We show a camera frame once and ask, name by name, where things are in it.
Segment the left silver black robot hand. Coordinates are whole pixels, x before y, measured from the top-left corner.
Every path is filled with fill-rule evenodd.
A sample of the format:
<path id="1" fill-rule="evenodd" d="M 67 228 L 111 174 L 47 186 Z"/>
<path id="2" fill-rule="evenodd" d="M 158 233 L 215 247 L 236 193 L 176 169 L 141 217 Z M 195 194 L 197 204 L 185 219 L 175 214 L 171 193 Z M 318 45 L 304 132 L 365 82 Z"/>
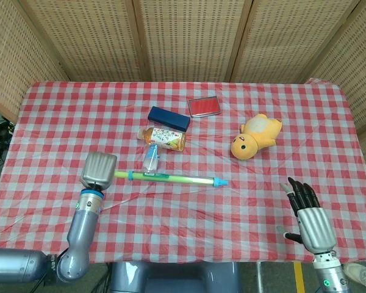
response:
<path id="1" fill-rule="evenodd" d="M 113 181 L 116 164 L 117 157 L 115 155 L 96 151 L 90 152 L 82 169 L 80 182 L 89 189 L 106 190 Z"/>

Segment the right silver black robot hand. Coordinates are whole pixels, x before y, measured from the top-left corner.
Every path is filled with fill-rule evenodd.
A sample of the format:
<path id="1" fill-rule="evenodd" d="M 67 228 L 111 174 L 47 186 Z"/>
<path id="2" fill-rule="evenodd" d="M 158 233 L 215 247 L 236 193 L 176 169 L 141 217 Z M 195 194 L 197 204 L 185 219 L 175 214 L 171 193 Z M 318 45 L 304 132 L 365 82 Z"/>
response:
<path id="1" fill-rule="evenodd" d="M 304 245 L 314 255 L 329 253 L 337 241 L 325 210 L 320 206 L 313 188 L 289 177 L 290 187 L 282 184 L 299 227 L 299 233 L 287 232 L 277 226 L 278 233 L 288 240 Z"/>

